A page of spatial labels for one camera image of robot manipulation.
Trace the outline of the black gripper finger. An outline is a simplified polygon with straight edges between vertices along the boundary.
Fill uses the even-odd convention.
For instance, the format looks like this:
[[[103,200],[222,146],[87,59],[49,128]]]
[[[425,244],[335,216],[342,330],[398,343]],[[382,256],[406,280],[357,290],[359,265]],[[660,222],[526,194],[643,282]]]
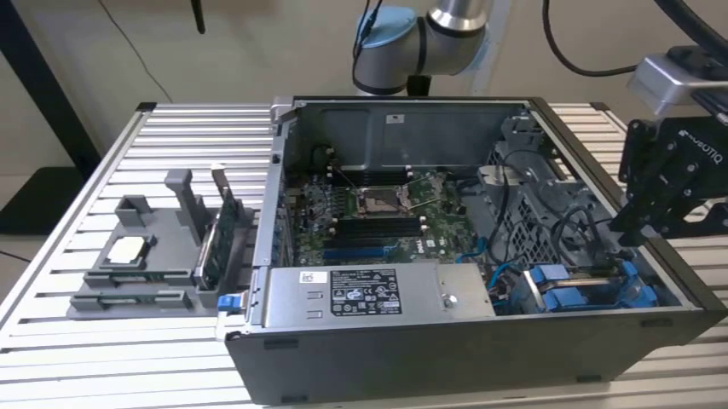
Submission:
[[[660,175],[665,187],[659,191],[664,213],[655,229],[667,239],[727,235],[727,168],[687,163]],[[709,200],[719,199],[697,222],[685,217]]]
[[[663,183],[649,173],[655,156],[656,125],[640,119],[628,124],[623,158],[617,178],[625,184],[621,209],[611,222],[611,231],[620,233],[617,242],[623,247],[640,247],[647,241],[644,227],[660,219]]]

